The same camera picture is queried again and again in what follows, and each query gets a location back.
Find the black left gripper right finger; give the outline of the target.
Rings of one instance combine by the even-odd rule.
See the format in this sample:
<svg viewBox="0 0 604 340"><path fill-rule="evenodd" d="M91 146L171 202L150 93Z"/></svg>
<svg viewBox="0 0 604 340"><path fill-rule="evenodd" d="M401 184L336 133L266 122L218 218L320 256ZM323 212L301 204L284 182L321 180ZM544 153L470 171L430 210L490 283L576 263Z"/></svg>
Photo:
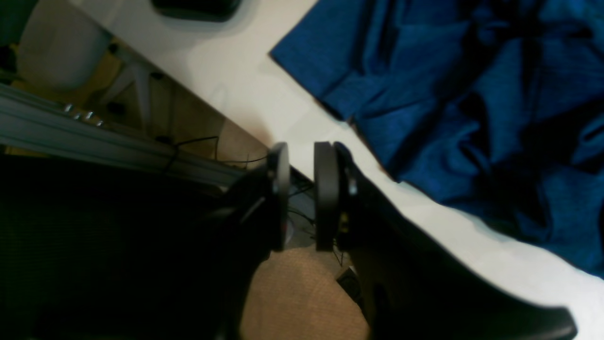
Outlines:
<svg viewBox="0 0 604 340"><path fill-rule="evenodd" d="M565 307L496 288L399 213L340 142L314 145L317 250L349 254L371 340L571 340Z"/></svg>

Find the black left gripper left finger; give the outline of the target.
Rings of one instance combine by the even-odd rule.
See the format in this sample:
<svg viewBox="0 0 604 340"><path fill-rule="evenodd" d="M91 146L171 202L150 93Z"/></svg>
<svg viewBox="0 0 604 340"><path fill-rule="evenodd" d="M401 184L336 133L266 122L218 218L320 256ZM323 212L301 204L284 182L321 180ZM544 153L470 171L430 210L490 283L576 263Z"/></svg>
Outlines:
<svg viewBox="0 0 604 340"><path fill-rule="evenodd" d="M188 180L1 157L3 340L239 340L255 271L281 251L288 146L220 195Z"/></svg>

